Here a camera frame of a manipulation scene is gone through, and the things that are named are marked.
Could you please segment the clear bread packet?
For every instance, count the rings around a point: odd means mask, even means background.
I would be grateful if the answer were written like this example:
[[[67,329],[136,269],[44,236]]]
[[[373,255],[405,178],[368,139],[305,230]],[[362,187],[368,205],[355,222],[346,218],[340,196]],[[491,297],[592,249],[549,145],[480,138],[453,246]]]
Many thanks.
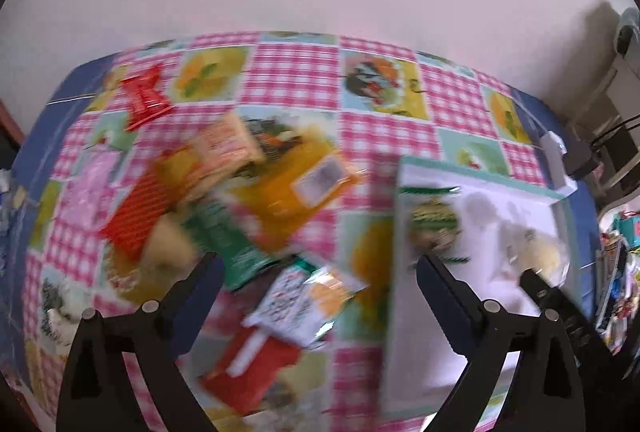
[[[570,252],[562,239],[533,227],[502,222],[497,230],[497,259],[491,278],[516,282],[533,270],[552,287],[563,285],[570,269]]]

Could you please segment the dark red snack packet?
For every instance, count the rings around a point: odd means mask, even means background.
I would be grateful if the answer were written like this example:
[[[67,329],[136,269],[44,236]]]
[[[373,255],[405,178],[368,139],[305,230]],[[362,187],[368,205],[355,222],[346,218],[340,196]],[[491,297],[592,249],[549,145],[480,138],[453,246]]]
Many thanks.
[[[259,406],[278,372],[294,366],[301,352],[298,345],[258,327],[242,328],[200,383],[209,395],[244,416]]]

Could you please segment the cream jelly cup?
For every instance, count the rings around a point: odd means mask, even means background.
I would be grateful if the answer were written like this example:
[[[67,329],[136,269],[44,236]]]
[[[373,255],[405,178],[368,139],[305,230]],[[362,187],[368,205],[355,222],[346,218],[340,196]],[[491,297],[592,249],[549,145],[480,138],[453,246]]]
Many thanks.
[[[142,259],[146,264],[185,270],[198,259],[198,248],[179,222],[164,214],[145,241]]]

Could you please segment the red gold patterned packet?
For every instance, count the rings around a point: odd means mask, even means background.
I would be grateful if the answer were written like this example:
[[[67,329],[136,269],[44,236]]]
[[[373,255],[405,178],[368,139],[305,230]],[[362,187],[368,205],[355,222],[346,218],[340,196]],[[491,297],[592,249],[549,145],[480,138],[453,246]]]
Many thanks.
[[[146,170],[122,200],[100,235],[129,262],[137,263],[152,229],[169,208],[169,196],[153,168]]]

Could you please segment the green round biscuit packet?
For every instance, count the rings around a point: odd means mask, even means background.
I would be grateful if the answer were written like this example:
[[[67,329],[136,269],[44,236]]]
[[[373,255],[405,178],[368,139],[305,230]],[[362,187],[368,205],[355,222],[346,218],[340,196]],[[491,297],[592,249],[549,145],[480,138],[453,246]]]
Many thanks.
[[[455,256],[454,246],[462,232],[461,218],[451,199],[460,186],[402,186],[401,196],[410,201],[408,237],[421,254],[431,254],[446,264],[465,264],[467,256]]]

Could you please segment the green snack packet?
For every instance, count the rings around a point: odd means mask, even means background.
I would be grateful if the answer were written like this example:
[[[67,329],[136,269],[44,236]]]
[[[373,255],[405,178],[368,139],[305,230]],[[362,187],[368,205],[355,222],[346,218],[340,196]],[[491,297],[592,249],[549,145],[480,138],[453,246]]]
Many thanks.
[[[245,235],[216,199],[205,198],[190,204],[181,225],[198,248],[221,257],[224,286],[230,291],[241,289],[278,262]]]

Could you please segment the white green cracker packet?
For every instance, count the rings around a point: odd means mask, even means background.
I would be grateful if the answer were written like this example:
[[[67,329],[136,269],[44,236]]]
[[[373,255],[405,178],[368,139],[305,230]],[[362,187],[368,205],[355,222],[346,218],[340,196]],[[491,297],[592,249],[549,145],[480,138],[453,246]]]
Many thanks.
[[[277,274],[243,325],[300,348],[311,348],[367,286],[341,267],[298,254]]]

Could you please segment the red twisted candy packet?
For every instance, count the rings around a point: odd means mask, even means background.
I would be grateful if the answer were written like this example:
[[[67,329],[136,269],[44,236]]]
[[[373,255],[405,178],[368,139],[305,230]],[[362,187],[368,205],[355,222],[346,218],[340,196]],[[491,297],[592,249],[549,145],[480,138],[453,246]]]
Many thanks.
[[[120,81],[128,100],[126,132],[134,132],[145,124],[174,110],[169,98],[156,87],[160,84],[163,65],[155,64]]]

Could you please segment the colourful clutter on floor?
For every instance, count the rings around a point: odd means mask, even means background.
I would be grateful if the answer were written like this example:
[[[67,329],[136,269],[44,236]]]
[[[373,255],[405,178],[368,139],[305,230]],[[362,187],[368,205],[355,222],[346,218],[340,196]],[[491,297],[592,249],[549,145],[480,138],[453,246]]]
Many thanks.
[[[618,352],[639,313],[639,212],[622,211],[601,233],[594,326],[605,345]]]

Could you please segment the white teal tray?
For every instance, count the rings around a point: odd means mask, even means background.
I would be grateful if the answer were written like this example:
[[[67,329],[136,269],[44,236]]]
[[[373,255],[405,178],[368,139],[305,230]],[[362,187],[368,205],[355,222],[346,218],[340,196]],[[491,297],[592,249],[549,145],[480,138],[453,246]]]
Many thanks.
[[[538,308],[518,286],[516,243],[526,232],[558,243],[560,268],[547,276],[577,301],[579,252],[570,203],[554,190],[489,172],[427,158],[399,160],[394,201],[394,248],[388,326],[380,389],[384,421],[436,412],[465,366],[439,327],[416,282],[418,252],[409,238],[414,206],[423,189],[446,189],[444,200],[459,219],[460,233],[449,269],[480,299],[535,316]]]

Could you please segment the pink snack packet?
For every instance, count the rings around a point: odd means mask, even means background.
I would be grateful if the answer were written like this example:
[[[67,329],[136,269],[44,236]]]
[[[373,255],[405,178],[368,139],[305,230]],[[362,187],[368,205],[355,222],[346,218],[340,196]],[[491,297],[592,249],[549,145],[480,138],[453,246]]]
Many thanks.
[[[73,227],[91,230],[96,222],[103,191],[114,166],[118,163],[116,150],[94,150],[82,162],[76,178],[70,182],[61,220]]]

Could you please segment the white power adapter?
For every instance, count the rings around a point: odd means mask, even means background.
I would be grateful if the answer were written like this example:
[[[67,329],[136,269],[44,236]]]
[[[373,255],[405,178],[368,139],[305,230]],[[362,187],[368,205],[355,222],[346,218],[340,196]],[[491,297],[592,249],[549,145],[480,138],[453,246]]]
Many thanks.
[[[577,190],[577,182],[565,171],[563,158],[567,149],[562,138],[553,131],[545,132],[540,138],[540,146],[548,162],[553,189],[564,198],[573,195]]]

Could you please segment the blue striped cloth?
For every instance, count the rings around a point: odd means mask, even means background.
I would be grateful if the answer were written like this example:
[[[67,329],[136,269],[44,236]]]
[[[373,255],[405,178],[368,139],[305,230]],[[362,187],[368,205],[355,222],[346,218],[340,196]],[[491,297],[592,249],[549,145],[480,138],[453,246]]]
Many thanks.
[[[90,104],[116,59],[104,56],[72,70],[58,86],[13,163],[15,186],[26,189],[27,199],[10,218],[1,253],[1,370],[29,382],[24,341],[26,328],[22,292],[26,278],[26,250],[35,225],[37,204],[52,174],[66,131]]]

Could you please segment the orange potato chip packet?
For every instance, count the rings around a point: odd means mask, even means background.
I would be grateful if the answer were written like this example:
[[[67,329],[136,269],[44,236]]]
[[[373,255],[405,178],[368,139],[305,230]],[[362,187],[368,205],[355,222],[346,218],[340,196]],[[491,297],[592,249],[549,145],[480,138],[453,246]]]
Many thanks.
[[[154,161],[154,172],[172,204],[205,196],[219,183],[266,156],[243,120],[229,111],[177,149]]]

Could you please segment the pink checkered fruit tablecloth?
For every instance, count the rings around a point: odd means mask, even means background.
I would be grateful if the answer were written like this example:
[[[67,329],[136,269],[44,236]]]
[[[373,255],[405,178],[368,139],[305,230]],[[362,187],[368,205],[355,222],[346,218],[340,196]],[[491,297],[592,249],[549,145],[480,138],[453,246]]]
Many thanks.
[[[351,36],[230,32],[77,68],[15,164],[13,317],[49,417],[81,313],[132,313],[224,260],[178,371],[221,431],[415,431],[462,373],[414,281],[422,244],[512,312],[510,252],[567,269],[568,202],[510,88]]]

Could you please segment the yellow transparent snack packet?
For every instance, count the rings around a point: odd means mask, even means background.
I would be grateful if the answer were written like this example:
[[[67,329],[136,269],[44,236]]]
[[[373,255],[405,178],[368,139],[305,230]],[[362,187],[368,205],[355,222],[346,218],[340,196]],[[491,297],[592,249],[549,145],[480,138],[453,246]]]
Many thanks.
[[[311,129],[303,132],[300,144],[262,168],[255,181],[232,192],[257,218],[258,244],[275,252],[360,178],[361,171],[328,138]]]

